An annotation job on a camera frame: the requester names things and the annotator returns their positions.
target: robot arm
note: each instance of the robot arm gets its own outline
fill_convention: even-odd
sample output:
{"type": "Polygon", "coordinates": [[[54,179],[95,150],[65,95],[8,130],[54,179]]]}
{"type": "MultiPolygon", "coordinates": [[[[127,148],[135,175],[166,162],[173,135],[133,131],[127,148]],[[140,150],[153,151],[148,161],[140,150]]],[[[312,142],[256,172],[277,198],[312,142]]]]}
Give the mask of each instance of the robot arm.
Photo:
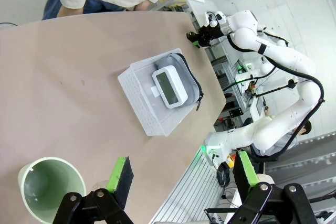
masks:
{"type": "MultiPolygon", "coordinates": [[[[231,35],[235,48],[258,52],[290,70],[314,75],[314,63],[307,56],[286,47],[286,40],[278,37],[282,42],[273,44],[258,36],[258,31],[265,31],[265,26],[258,24],[251,11],[245,10],[229,17],[220,16],[223,19],[221,24],[218,22],[216,26],[202,27],[198,34],[189,33],[187,38],[194,44],[198,42],[200,46],[209,46],[211,40],[231,35]]],[[[272,147],[281,137],[297,127],[320,99],[320,88],[315,82],[299,77],[297,87],[299,100],[275,118],[266,117],[233,131],[210,133],[205,141],[207,155],[212,161],[220,164],[232,149],[245,147],[251,143],[261,151],[272,147]]]]}

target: zipper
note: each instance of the zipper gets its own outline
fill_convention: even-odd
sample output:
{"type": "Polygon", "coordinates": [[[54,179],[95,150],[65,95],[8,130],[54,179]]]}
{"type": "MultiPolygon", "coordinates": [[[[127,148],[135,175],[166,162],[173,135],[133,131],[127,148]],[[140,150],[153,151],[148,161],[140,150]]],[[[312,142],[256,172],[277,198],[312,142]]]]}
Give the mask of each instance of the zipper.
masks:
{"type": "Polygon", "coordinates": [[[199,109],[199,107],[200,107],[200,105],[201,105],[201,99],[202,99],[203,96],[204,96],[204,93],[203,93],[203,91],[202,91],[202,87],[201,87],[200,83],[196,80],[196,78],[194,77],[193,73],[191,73],[191,70],[190,70],[190,68],[189,68],[189,65],[188,65],[186,59],[184,58],[184,56],[183,56],[182,54],[177,54],[177,55],[181,57],[181,59],[183,60],[184,64],[186,65],[186,67],[187,67],[187,69],[188,69],[188,71],[189,71],[191,77],[194,79],[194,81],[196,82],[196,84],[197,84],[197,86],[198,86],[198,89],[199,89],[199,92],[200,92],[200,93],[199,93],[200,95],[199,95],[199,97],[198,97],[198,100],[196,101],[196,102],[197,102],[196,111],[198,111],[198,109],[199,109]]]}

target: blue jeans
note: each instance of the blue jeans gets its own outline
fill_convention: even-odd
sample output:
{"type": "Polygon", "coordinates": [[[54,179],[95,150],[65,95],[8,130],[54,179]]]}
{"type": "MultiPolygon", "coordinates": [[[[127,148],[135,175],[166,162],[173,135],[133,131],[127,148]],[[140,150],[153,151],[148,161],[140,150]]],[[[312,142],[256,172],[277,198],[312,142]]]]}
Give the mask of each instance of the blue jeans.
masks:
{"type": "MultiPolygon", "coordinates": [[[[56,18],[62,7],[60,0],[48,0],[43,12],[43,19],[56,18]]],[[[86,0],[83,7],[83,14],[87,13],[102,13],[102,12],[121,12],[124,7],[111,4],[102,0],[86,0]]]]}

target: metal grate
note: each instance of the metal grate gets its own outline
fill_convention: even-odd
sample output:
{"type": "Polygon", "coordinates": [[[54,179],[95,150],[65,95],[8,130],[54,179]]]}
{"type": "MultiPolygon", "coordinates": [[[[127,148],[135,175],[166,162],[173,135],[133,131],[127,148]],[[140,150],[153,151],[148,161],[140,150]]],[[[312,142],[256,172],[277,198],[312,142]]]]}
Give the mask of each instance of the metal grate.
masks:
{"type": "Polygon", "coordinates": [[[203,210],[219,202],[223,188],[201,149],[150,223],[206,220],[203,210]]]}

